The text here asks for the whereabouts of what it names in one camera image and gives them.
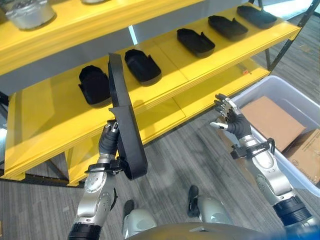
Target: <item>cardboard box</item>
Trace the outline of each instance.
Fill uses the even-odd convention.
[[[250,102],[241,111],[266,139],[275,140],[275,146],[281,152],[305,129],[266,96]]]
[[[310,181],[319,185],[320,182],[320,129],[310,131],[298,137],[284,155]]]

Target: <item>black foot tray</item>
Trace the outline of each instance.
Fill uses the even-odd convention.
[[[100,108],[111,103],[109,79],[99,67],[86,66],[81,70],[79,79],[79,87],[88,104]]]
[[[125,175],[133,180],[147,173],[148,162],[126,87],[120,55],[110,53],[108,70],[113,104],[109,110],[115,115],[120,132],[118,153],[125,163],[122,166]]]
[[[236,12],[260,29],[269,29],[275,25],[275,22],[277,21],[277,18],[272,14],[264,10],[260,11],[251,6],[238,6]]]
[[[124,60],[130,72],[143,86],[153,85],[162,77],[161,69],[152,57],[146,56],[143,51],[131,49],[125,53]]]
[[[248,32],[248,29],[237,22],[235,18],[230,21],[224,16],[213,15],[208,17],[208,23],[213,29],[231,41],[244,39]]]
[[[215,50],[216,45],[203,32],[199,35],[191,29],[181,28],[177,30],[177,38],[190,52],[201,59],[210,56]]]

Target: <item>gray storage bin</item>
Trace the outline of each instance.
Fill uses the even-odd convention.
[[[262,96],[266,96],[274,101],[279,107],[305,126],[306,129],[303,133],[320,128],[320,106],[277,76],[265,77],[260,82],[235,96],[232,100],[242,108]],[[253,135],[258,141],[266,141],[254,127],[251,126],[251,128]],[[320,189],[277,149],[275,150],[275,157],[279,168],[295,188],[307,189],[314,195],[320,197]]]

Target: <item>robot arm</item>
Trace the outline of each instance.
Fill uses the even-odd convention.
[[[84,194],[78,205],[69,240],[98,240],[109,211],[116,203],[115,175],[120,171],[115,159],[119,137],[118,123],[108,123],[99,141],[97,164],[89,166]]]
[[[226,123],[211,122],[214,128],[235,134],[240,146],[233,145],[231,153],[234,159],[246,158],[246,168],[255,178],[256,184],[265,199],[273,206],[287,231],[303,231],[307,226],[317,225],[305,204],[295,193],[287,177],[278,167],[273,156],[274,140],[259,143],[252,135],[250,123],[237,105],[223,94],[216,95],[216,110]],[[273,143],[271,153],[269,143]]]

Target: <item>shelf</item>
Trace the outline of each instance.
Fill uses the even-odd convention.
[[[230,19],[235,14],[236,8],[219,13]],[[204,59],[190,54],[177,41],[175,30],[135,45],[151,55],[162,70],[162,79],[152,86],[141,86],[125,64],[125,52],[131,47],[118,51],[135,114],[182,94],[273,44],[295,37],[300,30],[281,19],[266,30],[238,16],[237,20],[249,29],[247,38],[237,42],[228,41],[209,28],[206,18],[187,26],[197,32],[204,31],[215,42],[215,52]],[[106,120],[113,118],[108,111],[111,105],[90,107],[78,87],[78,76],[87,65],[95,65],[107,73],[107,62],[108,57],[96,59],[11,96],[3,178],[21,179],[25,171],[101,132]]]
[[[125,52],[132,47],[121,50]],[[135,48],[151,54],[162,70],[162,79],[144,87],[130,73],[124,59],[124,79],[135,113],[148,109],[159,94],[185,83],[186,78],[152,41]],[[87,65],[108,72],[108,57],[91,61],[14,93],[9,101],[4,178],[12,178],[101,132],[114,116],[109,106],[92,108],[78,87],[79,73]]]
[[[241,65],[249,71],[248,74],[243,75],[241,68],[233,66],[173,97],[186,118],[192,118],[212,107],[216,94],[223,93],[230,96],[269,74],[269,71],[251,59],[243,61]]]
[[[75,45],[138,24],[202,0],[108,0],[86,5],[80,0],[53,2],[50,24],[21,31],[0,22],[0,75]]]
[[[172,99],[136,115],[142,143],[146,144],[162,135],[173,126],[181,123],[184,118],[184,113]],[[99,138],[100,135],[88,138],[65,152],[69,186],[78,185],[78,182],[86,177],[84,172],[88,169],[88,166],[97,162],[99,158]]]
[[[227,9],[215,15],[224,16],[229,20],[235,18],[248,28],[248,33],[243,40],[230,41],[221,36],[208,24],[208,18],[179,27],[195,30],[198,34],[203,32],[215,43],[214,53],[206,58],[196,58],[177,41],[177,30],[170,31],[153,40],[176,65],[182,74],[197,84],[203,79],[214,76],[235,64],[252,57],[253,55],[286,39],[294,38],[300,28],[278,18],[275,25],[269,29],[259,29],[237,15],[237,7]]]
[[[143,144],[213,106],[215,94],[233,94],[252,83],[266,77],[269,72],[251,59],[241,63],[249,73],[243,75],[238,66],[224,71],[136,116]],[[88,166],[97,162],[99,135],[87,139],[67,151],[66,161],[69,186],[76,186],[86,177]]]

